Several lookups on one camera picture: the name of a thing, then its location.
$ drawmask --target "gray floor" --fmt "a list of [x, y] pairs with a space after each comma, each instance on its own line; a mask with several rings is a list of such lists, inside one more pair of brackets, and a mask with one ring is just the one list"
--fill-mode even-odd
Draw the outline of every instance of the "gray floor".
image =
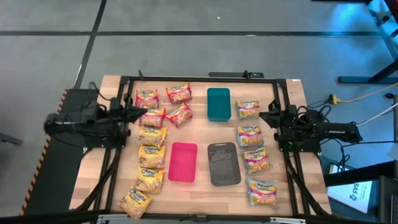
[[[99, 6], [99, 0], [0, 0], [0, 30], [91, 30]], [[363, 4], [310, 0], [113, 0], [99, 29], [378, 31]], [[0, 132], [24, 139], [22, 146], [0, 144], [0, 216], [19, 213], [44, 143], [42, 122], [57, 108], [63, 89], [73, 86], [87, 41], [85, 36], [0, 37]], [[309, 103], [330, 93], [348, 100], [383, 86], [339, 85], [337, 76], [371, 76], [392, 61], [380, 37], [97, 37], [82, 87], [90, 81], [100, 85], [103, 75], [137, 75], [138, 69], [173, 76], [247, 69], [269, 78], [302, 79]], [[391, 104], [380, 93], [333, 106], [329, 119], [360, 122]], [[360, 131], [365, 141], [391, 140], [392, 114]], [[388, 161], [391, 146], [347, 148], [348, 165]], [[325, 144], [323, 152], [340, 160], [335, 142]]]

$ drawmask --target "black table leg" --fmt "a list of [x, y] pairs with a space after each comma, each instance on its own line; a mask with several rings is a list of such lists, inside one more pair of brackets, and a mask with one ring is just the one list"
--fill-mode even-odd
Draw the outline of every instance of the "black table leg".
[[324, 175], [323, 178], [327, 187], [375, 180], [380, 175], [394, 178], [394, 166], [394, 161], [384, 162], [373, 166]]
[[8, 142], [8, 143], [15, 144], [15, 145], [21, 145], [23, 142], [22, 140], [16, 139], [12, 136], [9, 136], [9, 135], [3, 134], [3, 133], [0, 133], [0, 141]]
[[398, 60], [395, 60], [372, 77], [338, 77], [338, 83], [391, 85], [397, 83], [398, 78], [388, 78], [388, 76], [396, 71], [398, 71]]

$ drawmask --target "black floor stripe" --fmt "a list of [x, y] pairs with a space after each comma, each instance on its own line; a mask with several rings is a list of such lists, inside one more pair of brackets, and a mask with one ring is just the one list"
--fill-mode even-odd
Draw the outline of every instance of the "black floor stripe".
[[94, 22], [93, 30], [91, 32], [90, 38], [88, 39], [87, 47], [86, 47], [85, 53], [83, 55], [83, 59], [81, 60], [80, 69], [79, 69], [79, 72], [76, 77], [75, 85], [73, 86], [74, 89], [80, 88], [81, 83], [83, 81], [83, 77], [85, 75], [86, 68], [87, 68], [88, 59], [90, 59], [91, 51], [93, 50], [96, 33], [98, 31], [98, 28], [100, 27], [101, 19], [104, 14], [106, 1], [107, 0], [102, 0], [101, 5], [99, 6], [98, 14], [97, 14], [97, 17]]
[[40, 30], [4, 30], [0, 36], [5, 35], [27, 35], [27, 36], [80, 36], [90, 35], [91, 31], [40, 31]]
[[345, 2], [345, 3], [365, 3], [369, 4], [372, 0], [311, 0], [320, 2]]
[[97, 36], [135, 36], [135, 35], [255, 35], [255, 36], [310, 36], [310, 37], [380, 37], [379, 32], [322, 32], [322, 31], [99, 31]]
[[379, 37], [379, 32], [373, 31], [39, 31], [39, 30], [0, 30], [0, 36], [27, 35], [27, 36], [81, 36], [81, 35], [257, 35], [257, 36], [315, 36], [315, 37]]

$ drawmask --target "snack bag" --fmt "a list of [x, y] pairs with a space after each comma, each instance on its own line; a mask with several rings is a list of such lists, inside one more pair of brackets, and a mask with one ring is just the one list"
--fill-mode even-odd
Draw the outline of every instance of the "snack bag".
[[139, 219], [144, 214], [150, 201], [150, 197], [130, 186], [130, 192], [119, 202], [119, 206], [133, 219]]
[[271, 208], [279, 208], [276, 201], [276, 181], [261, 182], [248, 178], [250, 205], [267, 205]]
[[166, 153], [165, 146], [145, 146], [139, 148], [139, 165], [145, 168], [163, 168], [164, 156]]
[[238, 144], [242, 147], [261, 146], [264, 144], [258, 125], [238, 126]]
[[139, 124], [148, 126], [148, 127], [156, 127], [161, 128], [163, 119], [166, 113], [166, 109], [148, 109], [144, 115], [139, 118]]
[[188, 105], [182, 103], [181, 106], [172, 110], [166, 115], [166, 118], [175, 124], [178, 128], [180, 124], [186, 122], [188, 119], [192, 118], [192, 110]]
[[138, 143], [160, 147], [166, 137], [167, 128], [143, 127], [139, 131]]
[[149, 193], [159, 193], [162, 186], [164, 171], [139, 168], [136, 189]]
[[242, 152], [242, 154], [249, 174], [271, 168], [268, 154], [264, 147], [256, 149], [255, 151]]
[[239, 119], [257, 118], [260, 113], [259, 101], [237, 101]]
[[157, 108], [158, 107], [157, 90], [138, 91], [136, 96], [136, 106], [140, 108]]
[[189, 83], [172, 88], [166, 88], [166, 91], [172, 103], [181, 103], [192, 99]]

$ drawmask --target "white cable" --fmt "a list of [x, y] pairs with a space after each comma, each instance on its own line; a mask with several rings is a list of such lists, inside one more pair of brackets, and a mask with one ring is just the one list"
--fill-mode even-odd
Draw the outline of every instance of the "white cable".
[[383, 112], [379, 113], [378, 115], [374, 116], [373, 118], [371, 118], [371, 119], [369, 119], [369, 120], [363, 122], [362, 124], [357, 124], [357, 126], [364, 125], [364, 124], [368, 123], [369, 121], [371, 121], [371, 120], [373, 120], [373, 119], [376, 119], [376, 118], [380, 117], [380, 116], [383, 115], [385, 112], [387, 112], [387, 111], [393, 109], [393, 108], [396, 107], [396, 106], [398, 106], [398, 103], [396, 103], [396, 104], [390, 106], [390, 107], [389, 107], [388, 109], [386, 109], [385, 111], [383, 111]]

